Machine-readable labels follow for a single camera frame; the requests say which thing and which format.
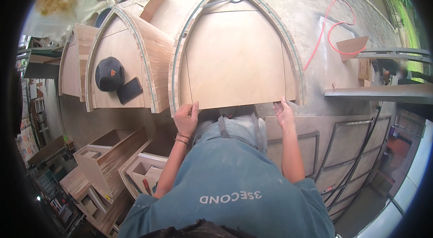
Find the metal spoon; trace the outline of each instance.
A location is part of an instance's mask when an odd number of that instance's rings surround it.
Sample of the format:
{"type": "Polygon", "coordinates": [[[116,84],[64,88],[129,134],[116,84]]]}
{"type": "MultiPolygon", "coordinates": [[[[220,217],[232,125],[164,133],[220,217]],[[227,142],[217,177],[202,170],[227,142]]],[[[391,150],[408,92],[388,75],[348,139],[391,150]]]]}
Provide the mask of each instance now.
{"type": "Polygon", "coordinates": [[[208,4],[206,4],[205,6],[203,6],[203,8],[206,8],[206,7],[209,7],[209,6],[215,5],[215,4],[217,4],[217,3],[226,2],[226,1],[229,1],[229,2],[231,2],[231,3],[238,3],[238,2],[240,2],[241,0],[222,0],[222,1],[211,2],[211,3],[208,3],[208,4]]]}

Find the cardboard box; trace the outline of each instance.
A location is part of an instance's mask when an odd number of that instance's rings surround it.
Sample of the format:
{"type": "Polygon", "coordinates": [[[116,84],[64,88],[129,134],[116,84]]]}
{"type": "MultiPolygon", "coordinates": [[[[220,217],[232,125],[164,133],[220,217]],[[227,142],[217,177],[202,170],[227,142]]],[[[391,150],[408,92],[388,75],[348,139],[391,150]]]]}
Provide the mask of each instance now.
{"type": "Polygon", "coordinates": [[[370,72],[371,72],[370,59],[367,58],[358,59],[358,65],[359,65],[358,78],[370,80],[370,72]]]}

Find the hand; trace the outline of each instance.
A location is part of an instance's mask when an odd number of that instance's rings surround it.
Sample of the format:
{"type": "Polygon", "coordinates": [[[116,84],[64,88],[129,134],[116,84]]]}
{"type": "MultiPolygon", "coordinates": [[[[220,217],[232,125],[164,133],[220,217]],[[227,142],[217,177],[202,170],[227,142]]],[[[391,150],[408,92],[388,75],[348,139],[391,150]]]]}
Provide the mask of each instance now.
{"type": "Polygon", "coordinates": [[[173,119],[175,120],[175,124],[179,134],[191,137],[192,133],[197,127],[198,101],[194,104],[181,105],[173,119]]]}
{"type": "Polygon", "coordinates": [[[278,125],[283,130],[295,128],[295,116],[293,110],[290,108],[289,104],[287,104],[284,96],[281,99],[281,102],[274,102],[272,109],[277,117],[278,125]]]}

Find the plastic sheet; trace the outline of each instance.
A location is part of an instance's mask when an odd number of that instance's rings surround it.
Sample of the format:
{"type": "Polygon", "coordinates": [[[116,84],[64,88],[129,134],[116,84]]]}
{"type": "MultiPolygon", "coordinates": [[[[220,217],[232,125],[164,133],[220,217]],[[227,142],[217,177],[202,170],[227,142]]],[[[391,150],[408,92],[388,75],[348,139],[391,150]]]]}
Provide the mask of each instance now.
{"type": "Polygon", "coordinates": [[[94,13],[113,7],[114,0],[36,0],[22,34],[65,43],[75,23],[86,24],[94,13]]]}

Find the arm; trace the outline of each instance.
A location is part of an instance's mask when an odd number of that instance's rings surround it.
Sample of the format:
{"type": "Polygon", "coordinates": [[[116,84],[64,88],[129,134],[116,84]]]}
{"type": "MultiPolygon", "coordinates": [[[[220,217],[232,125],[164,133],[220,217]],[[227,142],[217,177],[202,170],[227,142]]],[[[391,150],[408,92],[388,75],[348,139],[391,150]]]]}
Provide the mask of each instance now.
{"type": "Polygon", "coordinates": [[[183,143],[190,140],[192,133],[197,127],[198,120],[198,102],[194,104],[182,105],[176,112],[174,118],[177,131],[181,135],[185,135],[188,138],[176,135],[176,141],[173,145],[173,149],[170,152],[167,163],[162,170],[161,177],[158,181],[158,186],[156,187],[156,192],[153,196],[157,199],[162,198],[167,194],[175,183],[177,172],[182,165],[185,158],[185,152],[187,149],[187,144],[183,143]]]}
{"type": "Polygon", "coordinates": [[[305,179],[305,170],[297,141],[293,111],[284,97],[281,102],[274,103],[273,110],[283,131],[283,156],[281,159],[283,176],[291,183],[299,182],[305,179]]]}

